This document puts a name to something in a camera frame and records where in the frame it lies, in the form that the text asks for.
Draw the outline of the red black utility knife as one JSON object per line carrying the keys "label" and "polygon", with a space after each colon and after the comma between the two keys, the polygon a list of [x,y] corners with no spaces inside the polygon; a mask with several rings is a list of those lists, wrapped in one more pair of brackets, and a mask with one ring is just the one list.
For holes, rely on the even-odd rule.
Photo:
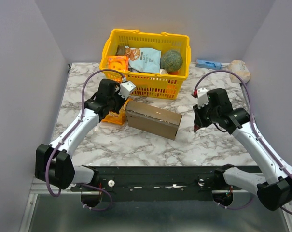
{"label": "red black utility knife", "polygon": [[200,126],[197,124],[194,124],[194,133],[196,133],[200,129]]}

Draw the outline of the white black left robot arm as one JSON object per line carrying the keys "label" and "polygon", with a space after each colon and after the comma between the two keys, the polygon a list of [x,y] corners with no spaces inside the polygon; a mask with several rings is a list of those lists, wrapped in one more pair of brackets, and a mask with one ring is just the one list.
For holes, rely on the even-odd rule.
{"label": "white black left robot arm", "polygon": [[109,112],[119,113],[135,88],[130,81],[117,83],[102,79],[98,91],[82,104],[82,109],[69,127],[50,144],[38,146],[35,177],[60,189],[81,183],[86,190],[95,190],[98,187],[95,169],[73,165],[72,156],[90,130]]}

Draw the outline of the brown cardboard express box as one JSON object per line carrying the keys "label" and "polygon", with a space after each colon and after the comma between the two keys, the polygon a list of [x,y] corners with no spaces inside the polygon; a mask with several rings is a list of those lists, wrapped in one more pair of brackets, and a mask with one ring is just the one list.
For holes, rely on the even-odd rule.
{"label": "brown cardboard express box", "polygon": [[175,140],[182,119],[181,114],[133,100],[125,113],[130,127],[170,140]]}

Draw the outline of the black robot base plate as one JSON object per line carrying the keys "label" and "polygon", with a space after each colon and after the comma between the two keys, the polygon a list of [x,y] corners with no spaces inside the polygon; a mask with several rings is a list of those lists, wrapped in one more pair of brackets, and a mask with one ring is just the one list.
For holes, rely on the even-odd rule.
{"label": "black robot base plate", "polygon": [[215,174],[215,166],[95,167],[96,187],[115,202],[212,201],[230,195],[230,187]]}

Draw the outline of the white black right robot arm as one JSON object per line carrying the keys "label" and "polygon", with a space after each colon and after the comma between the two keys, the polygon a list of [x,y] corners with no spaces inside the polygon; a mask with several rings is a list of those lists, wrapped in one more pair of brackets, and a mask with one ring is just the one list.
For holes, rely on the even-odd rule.
{"label": "white black right robot arm", "polygon": [[214,186],[225,189],[236,186],[256,195],[262,205],[275,211],[292,200],[292,166],[263,139],[249,113],[243,108],[233,109],[225,89],[195,90],[197,104],[194,132],[212,124],[224,128],[247,150],[260,168],[258,176],[227,164],[215,171]]}

